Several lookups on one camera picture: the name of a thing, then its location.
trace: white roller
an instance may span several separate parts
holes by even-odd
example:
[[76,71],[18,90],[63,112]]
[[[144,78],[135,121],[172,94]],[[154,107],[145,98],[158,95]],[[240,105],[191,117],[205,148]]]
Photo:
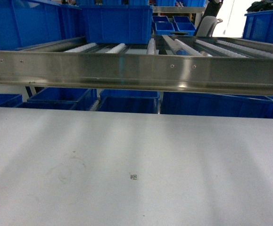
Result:
[[65,51],[65,53],[80,53],[80,52],[83,52],[87,49],[90,49],[94,46],[97,46],[97,43],[89,43],[87,45],[83,45],[83,46],[80,46],[80,47],[77,47],[77,48],[73,48],[73,49],[70,49],[70,50],[67,50]]
[[256,54],[256,55],[260,55],[262,57],[273,58],[273,53],[269,53],[269,52],[265,52],[265,51],[261,51],[261,50],[258,50],[258,49],[245,47],[245,46],[236,45],[236,44],[226,42],[226,41],[221,41],[221,40],[218,40],[217,43],[219,43],[221,45],[233,47],[233,48],[236,48],[236,49],[239,49],[239,50],[243,50],[243,51],[246,51],[248,53],[253,53],[253,54]]
[[197,56],[197,57],[202,57],[202,54],[199,53],[198,51],[194,50],[192,47],[186,45],[182,41],[175,39],[176,43],[183,48],[186,52],[188,52],[191,56]]
[[155,54],[155,40],[154,39],[150,39],[150,41],[148,43],[147,54],[149,54],[149,55]]
[[176,1],[176,5],[177,5],[178,7],[183,7],[182,3],[179,2],[179,1]]
[[112,48],[111,50],[109,50],[106,53],[119,53],[120,51],[122,51],[124,48],[126,47],[126,45],[124,43],[121,43],[117,46],[115,46],[114,48]]
[[246,58],[246,56],[244,55],[241,55],[239,53],[235,53],[233,51],[229,51],[227,49],[224,49],[224,48],[221,48],[221,47],[218,47],[218,46],[215,46],[215,45],[212,45],[210,43],[207,43],[205,41],[201,41],[201,40],[196,40],[195,41],[196,43],[200,44],[200,45],[203,45],[205,47],[208,47],[210,49],[213,49],[219,53],[223,53],[225,55],[228,55],[229,57],[239,57],[239,58]]

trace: metal frame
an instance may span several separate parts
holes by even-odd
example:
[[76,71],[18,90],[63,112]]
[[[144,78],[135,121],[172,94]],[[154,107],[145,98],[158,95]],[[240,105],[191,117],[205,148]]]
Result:
[[[175,38],[190,46],[199,39]],[[270,44],[200,39],[273,53]],[[157,49],[169,49],[161,36],[155,41]],[[273,59],[0,51],[0,84],[273,95]]]

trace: small qr code sticker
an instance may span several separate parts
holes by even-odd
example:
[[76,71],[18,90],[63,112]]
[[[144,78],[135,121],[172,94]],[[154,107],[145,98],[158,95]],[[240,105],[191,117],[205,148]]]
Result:
[[132,174],[130,175],[131,180],[137,180],[137,174]]

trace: roller conveyor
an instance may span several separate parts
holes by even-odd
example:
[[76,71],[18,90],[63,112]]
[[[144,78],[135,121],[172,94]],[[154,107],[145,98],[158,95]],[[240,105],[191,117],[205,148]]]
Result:
[[0,51],[0,84],[273,95],[273,44],[152,36],[148,45],[118,45],[77,38]]

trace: blue bin rim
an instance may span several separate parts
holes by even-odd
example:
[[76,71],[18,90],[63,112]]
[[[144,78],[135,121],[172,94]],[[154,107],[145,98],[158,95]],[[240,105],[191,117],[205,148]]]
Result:
[[190,20],[190,18],[189,18],[188,16],[173,16],[173,22],[177,23],[177,22],[175,21],[175,18],[177,18],[177,17],[187,17],[188,20],[189,20],[189,22],[184,22],[184,23],[192,23],[192,21]]
[[114,9],[153,9],[152,6],[130,6],[130,5],[80,5],[80,8],[114,8]]
[[[158,30],[157,29],[157,24],[162,24],[162,23],[164,23],[164,24],[170,24],[172,26],[172,30]],[[171,23],[171,22],[160,22],[160,23],[156,22],[154,26],[155,26],[155,30],[157,30],[157,31],[175,31],[173,23]]]
[[60,5],[60,6],[61,6],[62,8],[75,8],[75,9],[81,10],[79,6],[73,6],[73,5],[68,5],[68,4]]
[[[112,89],[103,89],[99,94],[104,94],[104,92],[109,92]],[[143,90],[125,90],[125,89],[117,89],[117,91],[143,91]],[[160,97],[159,91],[144,91],[144,92],[156,92],[156,96],[153,97],[132,97],[132,96],[117,96],[117,95],[106,95],[106,97],[112,97],[112,98],[136,98],[136,99],[156,99]]]
[[49,0],[26,0],[29,2],[34,2],[34,3],[44,3],[44,4],[48,4],[48,5],[54,5],[54,6],[61,6],[61,4],[54,2],[54,1],[49,1]]
[[245,16],[255,16],[255,15],[263,15],[263,14],[272,14],[273,10],[267,10],[267,11],[261,11],[261,12],[252,12],[252,13],[246,13]]
[[[179,22],[179,23],[176,23],[176,22],[175,22],[175,24],[176,24],[176,26],[177,26],[177,28],[178,28],[179,31],[192,31],[192,32],[196,31],[196,28],[194,27],[194,25],[193,25],[192,23],[184,23],[184,22],[182,22],[182,23],[180,23],[180,22]],[[190,25],[192,26],[192,29],[189,29],[189,30],[181,30],[181,29],[179,28],[180,24],[190,24]]]
[[22,94],[17,94],[17,93],[0,93],[0,97],[2,96],[8,96],[9,99],[5,100],[4,102],[0,103],[0,105],[2,104],[5,104],[6,102],[10,101],[10,100],[13,100],[13,99],[16,99],[16,98],[21,98],[22,100]]
[[260,103],[267,103],[267,104],[273,104],[273,99],[267,96],[235,96],[235,95],[227,95],[227,94],[209,94],[209,93],[188,93],[192,96],[199,96],[203,98],[213,98],[215,96],[222,97],[223,99],[230,99],[234,101],[242,101],[242,102],[260,102]]
[[[154,21],[154,18],[161,18],[161,17],[166,17],[167,18],[167,20],[168,21]],[[169,21],[169,18],[168,18],[168,16],[152,16],[152,22],[154,22],[154,23],[169,23],[170,21]]]
[[43,99],[33,99],[35,96],[37,96],[38,94],[44,92],[45,90],[47,90],[49,88],[57,88],[57,89],[59,88],[59,89],[62,89],[62,88],[66,88],[66,87],[46,87],[43,90],[41,90],[39,93],[37,93],[37,94],[33,95],[32,97],[28,98],[27,102],[51,102],[51,103],[53,103],[53,102],[56,102],[56,103],[72,102],[72,103],[76,103],[76,102],[81,101],[89,92],[91,92],[93,90],[93,89],[82,88],[82,89],[86,89],[86,91],[77,100],[45,100],[45,99],[43,100]]

